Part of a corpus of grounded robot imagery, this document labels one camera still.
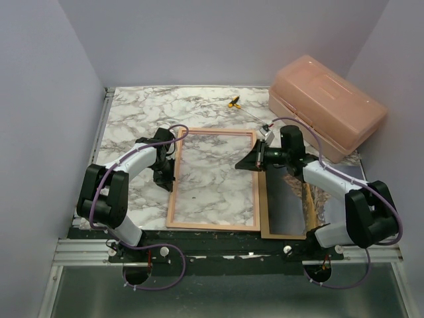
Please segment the landscape photo print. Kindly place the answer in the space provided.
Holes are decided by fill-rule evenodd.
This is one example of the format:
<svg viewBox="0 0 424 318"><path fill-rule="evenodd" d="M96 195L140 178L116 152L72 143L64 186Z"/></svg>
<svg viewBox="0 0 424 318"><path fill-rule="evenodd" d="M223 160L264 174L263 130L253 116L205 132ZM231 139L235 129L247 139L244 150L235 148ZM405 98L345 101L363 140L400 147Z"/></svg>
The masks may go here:
<svg viewBox="0 0 424 318"><path fill-rule="evenodd" d="M315 185L301 183L286 168L267 170L266 190L273 235L304 235L317 226L345 220L344 201Z"/></svg>

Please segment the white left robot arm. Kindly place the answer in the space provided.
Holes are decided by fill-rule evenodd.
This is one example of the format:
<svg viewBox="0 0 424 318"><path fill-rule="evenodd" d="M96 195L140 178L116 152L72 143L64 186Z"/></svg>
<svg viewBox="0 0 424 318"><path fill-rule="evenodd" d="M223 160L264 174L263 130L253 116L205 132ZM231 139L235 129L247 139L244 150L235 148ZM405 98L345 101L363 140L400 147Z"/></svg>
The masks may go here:
<svg viewBox="0 0 424 318"><path fill-rule="evenodd" d="M91 164L85 171L76 213L92 225L125 243L124 253L133 262L141 261L147 246L140 241L142 230L127 216L129 183L144 169L153 171L154 183L173 191L175 160L168 159L174 134L159 128L153 138L139 138L119 159L106 165Z"/></svg>

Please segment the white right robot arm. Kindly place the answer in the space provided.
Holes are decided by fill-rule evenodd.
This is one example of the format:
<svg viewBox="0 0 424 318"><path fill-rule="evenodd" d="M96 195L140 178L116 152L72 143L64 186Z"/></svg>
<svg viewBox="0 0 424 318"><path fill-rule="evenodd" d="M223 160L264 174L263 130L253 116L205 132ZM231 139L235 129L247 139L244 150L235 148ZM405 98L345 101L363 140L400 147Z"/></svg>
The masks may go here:
<svg viewBox="0 0 424 318"><path fill-rule="evenodd" d="M344 221L311 229L306 234L305 253L318 260L336 245L368 248L392 236L400 237L402 227L387 185L365 182L324 164L308 154L299 127L280 129L279 148L257 140L252 150L235 164L238 170L265 172L270 167L285 168L303 184L311 184L344 203Z"/></svg>

